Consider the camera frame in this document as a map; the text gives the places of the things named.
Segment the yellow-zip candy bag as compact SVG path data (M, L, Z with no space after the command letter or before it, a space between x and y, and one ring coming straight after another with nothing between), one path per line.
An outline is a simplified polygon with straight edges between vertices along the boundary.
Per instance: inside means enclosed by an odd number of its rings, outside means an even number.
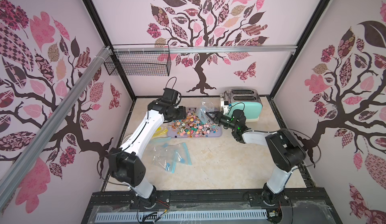
M159 127L156 132L153 134L152 138L160 138L168 133L167 127Z

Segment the blue-zip candy bag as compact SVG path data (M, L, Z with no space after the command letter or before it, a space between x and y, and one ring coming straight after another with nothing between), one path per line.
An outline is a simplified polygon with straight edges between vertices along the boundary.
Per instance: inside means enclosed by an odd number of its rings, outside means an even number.
M185 164L192 165L191 156L186 143L179 143L175 145L167 145L167 162L170 164Z
M173 152L162 153L153 157L152 164L160 166L162 169L169 173L175 173L177 166L177 155Z
M169 146L170 141L171 137L160 137L152 139L149 143L155 147L166 148Z
M202 98L201 104L196 109L196 115L203 124L206 124L210 121L210 118L206 115L206 113L216 110L218 110L216 105L209 98Z

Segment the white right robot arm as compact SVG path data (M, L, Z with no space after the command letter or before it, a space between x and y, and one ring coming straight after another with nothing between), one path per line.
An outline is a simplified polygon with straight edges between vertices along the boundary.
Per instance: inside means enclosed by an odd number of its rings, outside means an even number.
M230 129L237 142L268 147L275 168L263 186L262 200L267 206L278 203L292 173L306 158L303 147L291 132L288 129L274 132L252 130L246 126L246 116L241 109L234 110L230 117L221 111L207 112L206 116L224 129Z

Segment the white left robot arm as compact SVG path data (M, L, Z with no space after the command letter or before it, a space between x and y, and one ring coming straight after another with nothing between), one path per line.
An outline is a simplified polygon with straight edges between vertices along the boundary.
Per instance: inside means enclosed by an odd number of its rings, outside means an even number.
M145 117L130 138L108 153L110 175L142 199L151 199L156 190L145 178L146 167L141 160L144 150L162 124L187 117L181 99L180 92L165 88L162 97L147 106Z

